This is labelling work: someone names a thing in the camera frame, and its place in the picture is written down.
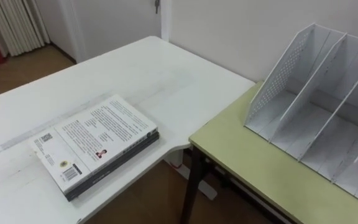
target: light green tabletop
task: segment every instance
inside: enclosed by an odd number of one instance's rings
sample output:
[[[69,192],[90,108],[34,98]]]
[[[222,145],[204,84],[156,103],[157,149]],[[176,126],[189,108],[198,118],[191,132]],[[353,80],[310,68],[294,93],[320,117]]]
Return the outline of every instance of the light green tabletop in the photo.
[[[190,142],[300,223],[358,223],[358,199],[243,127],[261,83],[220,112]]]

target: wooden floor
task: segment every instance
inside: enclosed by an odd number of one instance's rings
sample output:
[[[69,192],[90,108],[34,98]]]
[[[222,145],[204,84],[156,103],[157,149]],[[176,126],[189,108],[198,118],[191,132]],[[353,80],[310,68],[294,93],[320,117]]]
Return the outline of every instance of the wooden floor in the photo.
[[[53,47],[44,47],[0,64],[0,94],[42,78],[73,63]],[[218,196],[210,201],[197,195],[191,223],[270,223],[229,189],[222,189],[211,176],[206,178]],[[186,180],[160,162],[123,191],[87,224],[178,223]]]

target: black table leg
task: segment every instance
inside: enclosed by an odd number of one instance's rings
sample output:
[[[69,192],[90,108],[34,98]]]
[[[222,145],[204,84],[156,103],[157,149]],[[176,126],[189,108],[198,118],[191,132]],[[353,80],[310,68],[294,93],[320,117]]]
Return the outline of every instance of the black table leg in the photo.
[[[204,156],[201,154],[197,147],[193,148],[191,157],[191,169],[190,176],[187,182],[185,202],[181,211],[180,224],[188,224],[193,209],[194,201],[198,190],[198,184],[200,183],[204,169]]]

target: perforated panel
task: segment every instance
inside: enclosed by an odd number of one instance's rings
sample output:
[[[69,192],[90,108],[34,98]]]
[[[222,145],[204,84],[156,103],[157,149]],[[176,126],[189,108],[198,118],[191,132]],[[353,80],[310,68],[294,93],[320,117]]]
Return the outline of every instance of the perforated panel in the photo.
[[[292,77],[306,83],[327,56],[333,45],[344,35],[342,32],[316,26],[307,42],[305,52]]]
[[[294,118],[294,116],[299,113],[299,110],[301,110],[302,107],[307,102],[309,102],[311,94],[314,92],[315,89],[317,89],[318,85],[324,79],[325,74],[327,74],[328,68],[330,67],[338,49],[343,44],[345,37],[346,36],[343,36],[333,45],[333,47],[325,57],[324,61],[319,65],[318,69],[311,76],[309,81],[299,92],[299,95],[295,98],[295,100],[292,102],[290,107],[286,110],[284,115],[281,117],[280,124],[278,125],[276,132],[282,130],[282,128],[285,127],[288,124],[288,122],[290,122]]]
[[[314,25],[296,35],[289,48],[287,48],[276,67],[266,79],[258,94],[252,100],[246,123],[248,123],[270,100],[286,88],[288,78],[295,70],[301,54],[305,49],[308,37],[313,29]]]
[[[346,71],[349,68],[352,68],[352,62],[358,55],[358,37],[347,35],[344,45],[338,50],[337,57],[333,61],[333,65],[329,68],[324,83],[319,86],[319,89],[325,91],[326,93],[334,96],[334,92],[337,86],[341,83],[341,80],[344,78]],[[358,79],[358,72],[351,74]]]
[[[337,84],[333,96],[338,99],[343,99],[355,85],[356,81],[358,81],[358,53],[346,68],[346,72],[342,76],[341,81]]]

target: white table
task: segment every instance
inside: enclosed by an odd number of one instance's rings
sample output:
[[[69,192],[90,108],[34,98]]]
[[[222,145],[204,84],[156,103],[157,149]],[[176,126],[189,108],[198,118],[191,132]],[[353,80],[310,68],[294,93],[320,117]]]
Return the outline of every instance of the white table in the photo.
[[[161,139],[67,202],[26,142],[0,146],[0,223],[83,222],[254,83],[156,37],[0,95],[0,145],[107,92],[154,121]]]

